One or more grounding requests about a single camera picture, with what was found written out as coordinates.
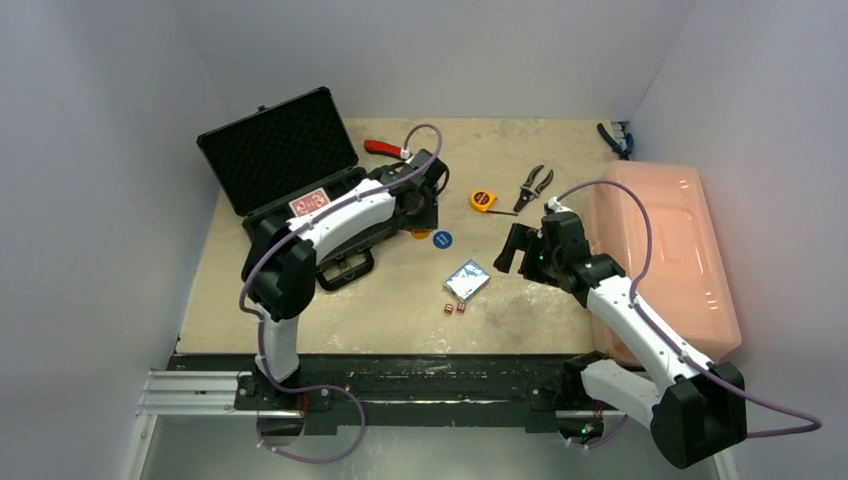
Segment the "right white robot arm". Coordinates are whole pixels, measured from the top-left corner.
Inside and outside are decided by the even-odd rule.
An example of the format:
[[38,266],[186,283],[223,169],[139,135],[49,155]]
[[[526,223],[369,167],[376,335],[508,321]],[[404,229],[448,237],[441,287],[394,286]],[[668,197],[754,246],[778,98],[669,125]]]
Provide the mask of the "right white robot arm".
[[662,456],[685,469],[748,437],[745,383],[733,364],[717,364],[678,335],[638,294],[609,255],[594,255],[580,217],[550,212],[533,228],[512,224],[494,262],[509,272],[514,256],[526,280],[557,287],[600,318],[624,341],[645,370],[639,376],[600,355],[571,365],[561,381],[576,407],[592,400],[614,406],[651,434]]

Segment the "blue playing card deck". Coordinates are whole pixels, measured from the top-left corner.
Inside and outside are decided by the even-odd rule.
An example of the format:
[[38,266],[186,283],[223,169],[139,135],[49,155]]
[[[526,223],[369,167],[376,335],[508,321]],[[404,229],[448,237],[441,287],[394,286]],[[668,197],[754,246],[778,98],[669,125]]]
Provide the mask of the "blue playing card deck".
[[467,303],[490,281],[491,275],[474,260],[468,260],[444,282],[447,291],[461,303]]

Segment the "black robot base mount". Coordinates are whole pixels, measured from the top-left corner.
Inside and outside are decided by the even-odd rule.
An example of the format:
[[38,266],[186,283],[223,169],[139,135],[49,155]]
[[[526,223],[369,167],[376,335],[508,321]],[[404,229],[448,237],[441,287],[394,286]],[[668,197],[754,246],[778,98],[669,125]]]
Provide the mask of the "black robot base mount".
[[303,354],[275,389],[238,375],[235,407],[296,413],[308,435],[340,426],[521,428],[583,443],[601,437],[608,406],[590,399],[579,367],[591,355]]

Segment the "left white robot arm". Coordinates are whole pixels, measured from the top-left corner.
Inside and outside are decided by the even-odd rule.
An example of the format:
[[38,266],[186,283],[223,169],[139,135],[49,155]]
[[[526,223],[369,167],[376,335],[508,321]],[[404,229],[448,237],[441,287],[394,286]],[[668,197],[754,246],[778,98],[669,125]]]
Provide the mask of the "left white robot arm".
[[350,191],[301,217],[263,219],[251,241],[239,297],[259,324],[255,363],[265,376],[259,395],[272,408],[297,399],[300,314],[314,298],[323,263],[356,255],[405,230],[438,225],[438,197],[447,165],[422,149],[411,159],[375,169]]

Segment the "blue small blind button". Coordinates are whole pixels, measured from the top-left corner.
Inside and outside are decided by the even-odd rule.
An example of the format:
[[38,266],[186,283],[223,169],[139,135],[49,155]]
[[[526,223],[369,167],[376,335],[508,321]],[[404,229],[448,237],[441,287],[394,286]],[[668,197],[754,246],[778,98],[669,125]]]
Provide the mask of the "blue small blind button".
[[433,234],[432,242],[438,249],[448,249],[453,244],[453,236],[448,231],[437,231]]

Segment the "red playing card deck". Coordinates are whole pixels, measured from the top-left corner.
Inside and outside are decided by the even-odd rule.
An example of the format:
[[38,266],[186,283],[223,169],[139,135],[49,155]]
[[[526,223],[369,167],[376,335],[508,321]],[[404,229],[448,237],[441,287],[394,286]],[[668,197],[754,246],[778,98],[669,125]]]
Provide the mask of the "red playing card deck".
[[324,188],[308,191],[287,202],[294,217],[303,217],[329,205],[331,199]]

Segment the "orange big blind button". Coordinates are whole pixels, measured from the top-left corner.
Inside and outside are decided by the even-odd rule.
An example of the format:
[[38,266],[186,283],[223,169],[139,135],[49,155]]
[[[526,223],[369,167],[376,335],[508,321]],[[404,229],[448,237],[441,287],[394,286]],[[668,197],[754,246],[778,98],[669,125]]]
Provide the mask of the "orange big blind button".
[[431,233],[432,233],[431,230],[426,230],[426,229],[417,229],[417,230],[412,230],[410,232],[410,234],[412,235],[413,238],[419,239],[419,240],[423,240],[423,239],[428,238],[431,235]]

